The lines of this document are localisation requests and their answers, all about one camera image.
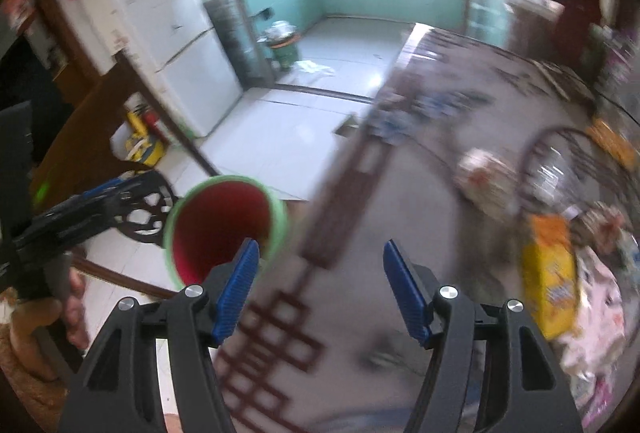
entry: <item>floor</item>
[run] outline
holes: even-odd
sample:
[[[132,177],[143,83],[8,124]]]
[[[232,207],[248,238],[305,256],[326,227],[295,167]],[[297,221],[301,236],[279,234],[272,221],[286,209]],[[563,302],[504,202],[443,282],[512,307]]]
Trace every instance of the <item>floor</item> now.
[[[251,89],[200,149],[223,174],[255,178],[283,200],[308,200],[344,140],[334,130],[349,114],[363,117],[369,106],[302,92]],[[178,148],[170,148],[157,169],[178,196],[207,178]],[[155,245],[137,243],[115,229],[95,236],[87,245],[88,257],[95,263],[154,285],[177,288],[166,270],[164,251]],[[150,301],[141,294],[89,279],[85,305],[91,337],[126,295],[141,303]],[[158,375],[164,411],[176,413],[165,340],[158,341]]]
[[[298,50],[301,60],[329,67],[332,75],[292,70],[278,83],[371,98],[382,86],[411,28],[409,23],[384,20],[322,20],[302,37]]]

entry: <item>yellow package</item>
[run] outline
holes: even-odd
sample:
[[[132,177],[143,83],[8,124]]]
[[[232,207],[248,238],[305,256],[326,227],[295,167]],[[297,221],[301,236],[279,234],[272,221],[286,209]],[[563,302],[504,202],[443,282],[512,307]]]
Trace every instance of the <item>yellow package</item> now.
[[[532,216],[531,242],[522,251],[527,309],[543,336],[570,330],[575,317],[575,263],[569,230],[559,215]]]

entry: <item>refrigerator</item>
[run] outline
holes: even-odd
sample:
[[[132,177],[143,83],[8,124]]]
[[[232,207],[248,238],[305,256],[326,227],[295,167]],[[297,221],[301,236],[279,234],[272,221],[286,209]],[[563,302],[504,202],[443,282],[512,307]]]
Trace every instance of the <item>refrigerator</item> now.
[[[204,137],[242,90],[200,0],[79,0],[111,55],[125,49],[176,121]]]

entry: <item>human hand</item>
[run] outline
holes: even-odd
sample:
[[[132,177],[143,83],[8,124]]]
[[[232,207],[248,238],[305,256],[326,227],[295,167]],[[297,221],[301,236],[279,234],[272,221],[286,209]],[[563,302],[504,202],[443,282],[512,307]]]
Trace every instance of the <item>human hand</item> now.
[[[18,305],[11,315],[9,337],[14,354],[29,373],[43,381],[53,381],[57,375],[31,335],[37,327],[48,326],[62,317],[69,343],[81,350],[89,346],[82,304],[85,281],[76,269],[69,270],[69,285],[70,295],[64,304],[54,298],[28,301]]]

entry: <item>black wire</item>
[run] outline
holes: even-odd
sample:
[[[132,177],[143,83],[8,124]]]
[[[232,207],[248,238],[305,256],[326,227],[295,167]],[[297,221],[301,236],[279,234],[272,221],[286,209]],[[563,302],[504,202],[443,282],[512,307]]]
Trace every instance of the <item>black wire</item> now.
[[[596,90],[596,89],[593,89],[593,90],[594,90],[594,92],[596,92],[597,95],[603,97],[605,100],[607,100],[609,103],[614,105],[616,108],[618,108],[619,110],[622,110],[623,112],[625,112],[626,115],[628,115],[634,123],[636,123],[638,126],[640,126],[640,123],[638,123],[638,120],[635,117],[633,117],[624,106],[620,105],[620,103],[617,103],[617,102],[613,101],[610,97],[606,96],[605,94],[603,94],[599,90]]]

